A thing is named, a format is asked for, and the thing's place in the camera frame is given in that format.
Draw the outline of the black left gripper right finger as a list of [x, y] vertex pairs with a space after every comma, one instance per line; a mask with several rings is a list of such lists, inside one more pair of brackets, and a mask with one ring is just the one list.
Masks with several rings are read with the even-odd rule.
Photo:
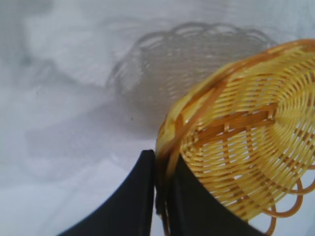
[[220, 204], [179, 157], [169, 189], [172, 236], [263, 236]]

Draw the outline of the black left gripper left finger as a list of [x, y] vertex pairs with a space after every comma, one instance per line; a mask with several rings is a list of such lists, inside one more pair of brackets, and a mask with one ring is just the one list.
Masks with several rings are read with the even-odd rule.
[[149, 236], [154, 202], [153, 150], [143, 150], [123, 183], [62, 236]]

